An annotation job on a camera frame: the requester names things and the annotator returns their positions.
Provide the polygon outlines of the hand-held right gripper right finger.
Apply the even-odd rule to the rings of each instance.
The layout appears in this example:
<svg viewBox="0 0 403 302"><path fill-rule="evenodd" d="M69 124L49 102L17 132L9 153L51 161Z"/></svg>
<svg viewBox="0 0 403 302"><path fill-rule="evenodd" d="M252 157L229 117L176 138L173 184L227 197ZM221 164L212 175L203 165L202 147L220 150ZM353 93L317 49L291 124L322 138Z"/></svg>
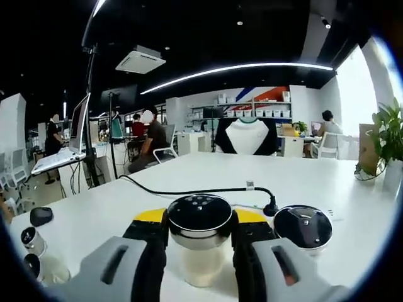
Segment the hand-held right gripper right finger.
<svg viewBox="0 0 403 302"><path fill-rule="evenodd" d="M332 285L316 261L287 238L277 238L266 218L233 211L232 248L239 301L346 301L349 289Z"/></svg>

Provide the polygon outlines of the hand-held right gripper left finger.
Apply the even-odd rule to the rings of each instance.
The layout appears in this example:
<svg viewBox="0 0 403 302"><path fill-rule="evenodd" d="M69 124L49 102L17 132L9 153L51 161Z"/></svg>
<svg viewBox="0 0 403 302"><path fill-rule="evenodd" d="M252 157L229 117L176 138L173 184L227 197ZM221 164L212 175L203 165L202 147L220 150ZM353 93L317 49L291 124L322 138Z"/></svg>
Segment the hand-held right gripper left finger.
<svg viewBox="0 0 403 302"><path fill-rule="evenodd" d="M87 255L79 272L48 287L52 301L159 301L169 230L166 209L138 214L123 236Z"/></svg>

